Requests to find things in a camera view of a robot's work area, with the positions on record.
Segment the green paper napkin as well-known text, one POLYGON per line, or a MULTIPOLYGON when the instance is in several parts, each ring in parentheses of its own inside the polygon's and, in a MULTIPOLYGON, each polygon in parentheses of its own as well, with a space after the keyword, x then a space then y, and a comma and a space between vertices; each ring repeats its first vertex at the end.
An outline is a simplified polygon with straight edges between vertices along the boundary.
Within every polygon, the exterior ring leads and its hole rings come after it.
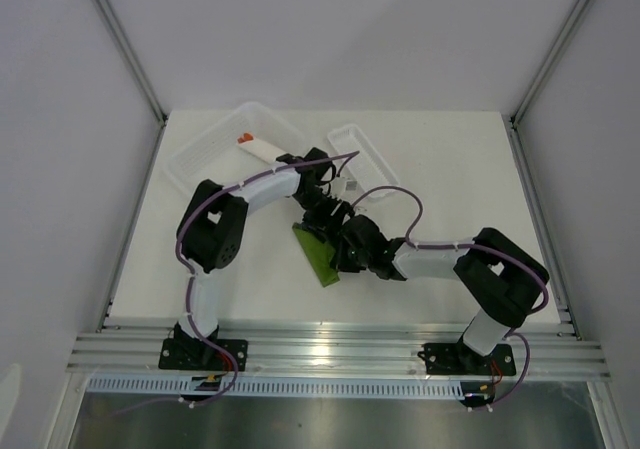
POLYGON ((292 231, 321 286, 339 282, 338 271, 331 266, 335 249, 301 224, 294 224, 292 231))

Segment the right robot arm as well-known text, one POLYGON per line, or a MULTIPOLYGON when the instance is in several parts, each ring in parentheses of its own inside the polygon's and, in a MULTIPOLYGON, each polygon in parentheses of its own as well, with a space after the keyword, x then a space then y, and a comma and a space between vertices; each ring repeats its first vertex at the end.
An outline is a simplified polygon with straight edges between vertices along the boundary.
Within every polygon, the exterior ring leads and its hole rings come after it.
POLYGON ((463 242, 386 238, 368 217, 333 224, 326 240, 338 272, 369 271, 382 280, 459 280, 479 310, 454 343, 426 343, 418 356, 432 375, 513 375, 505 337, 549 302, 548 271, 503 233, 484 228, 463 242))

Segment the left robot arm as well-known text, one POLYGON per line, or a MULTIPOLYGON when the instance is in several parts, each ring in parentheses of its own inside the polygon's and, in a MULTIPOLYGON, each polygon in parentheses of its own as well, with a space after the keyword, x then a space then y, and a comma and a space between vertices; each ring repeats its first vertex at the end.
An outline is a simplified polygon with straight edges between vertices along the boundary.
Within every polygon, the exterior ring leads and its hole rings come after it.
POLYGON ((289 197, 302 206, 322 201, 323 176, 337 175, 334 163, 355 156, 330 157, 313 148, 302 158, 283 154, 268 169, 231 185, 199 183, 176 232, 175 255, 188 271, 188 283, 184 314, 163 341, 161 369, 231 370, 239 364, 240 353, 217 340, 225 285, 217 272, 239 254, 247 218, 289 197))

